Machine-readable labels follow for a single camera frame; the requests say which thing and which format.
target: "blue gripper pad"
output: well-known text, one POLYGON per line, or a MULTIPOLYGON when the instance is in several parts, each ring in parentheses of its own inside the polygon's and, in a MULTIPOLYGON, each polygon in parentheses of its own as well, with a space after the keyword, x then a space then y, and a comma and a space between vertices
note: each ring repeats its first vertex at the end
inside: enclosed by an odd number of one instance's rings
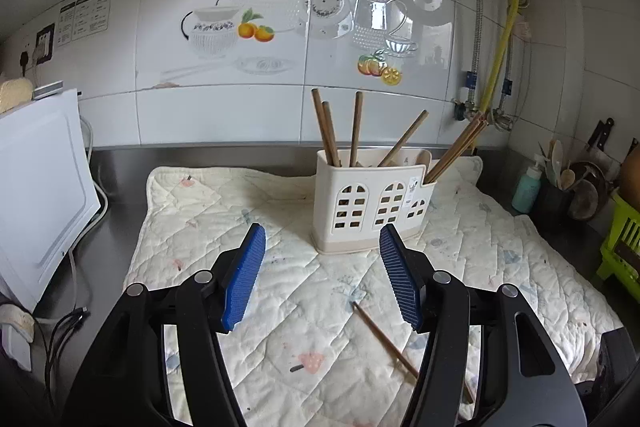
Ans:
POLYGON ((242 245, 236 251, 232 264, 233 273, 226 286, 225 312, 222 314, 221 322, 228 331, 232 331, 244 317, 244 310, 262 264, 265 245, 264 228, 257 223, 252 224, 242 245))
POLYGON ((417 330, 422 324, 420 292, 402 255, 404 249, 402 240, 397 233, 391 233, 390 227, 392 225, 385 225, 380 230, 380 255, 396 295, 402 318, 417 330))

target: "yellow hose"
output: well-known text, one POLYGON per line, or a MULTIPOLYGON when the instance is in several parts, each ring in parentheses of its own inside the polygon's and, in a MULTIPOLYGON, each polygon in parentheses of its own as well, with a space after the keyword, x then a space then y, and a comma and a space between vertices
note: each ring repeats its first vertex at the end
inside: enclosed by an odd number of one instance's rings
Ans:
POLYGON ((509 37, 511 36, 511 30, 513 30, 513 23, 515 22, 516 16, 518 15, 519 3, 520 3, 520 0, 511 0, 509 13, 507 15, 507 23, 504 25, 504 29, 502 30, 502 34, 500 35, 500 42, 498 43, 498 49, 496 49, 495 51, 494 64, 491 68, 489 81, 484 89, 484 94, 482 96, 482 102, 480 104, 480 113, 485 113, 486 110, 489 109, 491 105, 491 101, 494 98, 496 80, 498 80, 498 74, 500 73, 502 60, 507 50, 509 37))

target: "white appliance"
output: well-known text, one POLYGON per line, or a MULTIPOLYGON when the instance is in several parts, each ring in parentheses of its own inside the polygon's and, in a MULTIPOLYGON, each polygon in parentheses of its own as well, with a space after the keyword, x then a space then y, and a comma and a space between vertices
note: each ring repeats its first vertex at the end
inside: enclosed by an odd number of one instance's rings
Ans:
MULTIPOLYGON (((0 289, 4 293, 8 289, 10 296, 33 311, 66 251, 99 208, 75 89, 0 115, 0 289)), ((2 343, 17 349, 21 337, 8 328, 13 333, 7 331, 2 343)))

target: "silver screw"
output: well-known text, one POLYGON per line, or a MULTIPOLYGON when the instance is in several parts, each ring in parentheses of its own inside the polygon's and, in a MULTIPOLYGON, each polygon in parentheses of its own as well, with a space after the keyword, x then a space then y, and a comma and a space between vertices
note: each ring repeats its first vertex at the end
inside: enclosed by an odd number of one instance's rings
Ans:
POLYGON ((518 289, 513 284, 505 284, 502 287, 502 293, 507 295, 507 297, 516 297, 518 296, 518 289))
POLYGON ((447 272, 437 271, 433 274, 433 280, 440 284, 449 284, 451 282, 451 276, 447 272))
POLYGON ((144 289, 145 287, 142 284, 140 284, 139 282, 134 282, 127 287, 127 295, 129 297, 137 297, 142 293, 142 290, 144 289))
POLYGON ((213 276, 209 270, 201 270, 193 277, 193 280, 200 284, 206 284, 211 279, 213 279, 213 276))

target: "ribbed blue pad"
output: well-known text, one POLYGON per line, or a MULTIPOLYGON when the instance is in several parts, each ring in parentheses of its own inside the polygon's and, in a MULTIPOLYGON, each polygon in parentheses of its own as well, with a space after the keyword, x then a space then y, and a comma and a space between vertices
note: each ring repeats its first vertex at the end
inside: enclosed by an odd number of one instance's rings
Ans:
POLYGON ((255 279, 262 264, 265 244, 264 228, 258 226, 246 249, 241 252, 242 259, 226 288, 222 325, 228 331, 232 331, 244 317, 246 304, 249 302, 251 290, 254 288, 255 279))
POLYGON ((386 274, 394 289, 402 318, 417 330, 422 324, 420 293, 406 267, 399 246, 386 228, 380 230, 380 255, 385 263, 386 274))

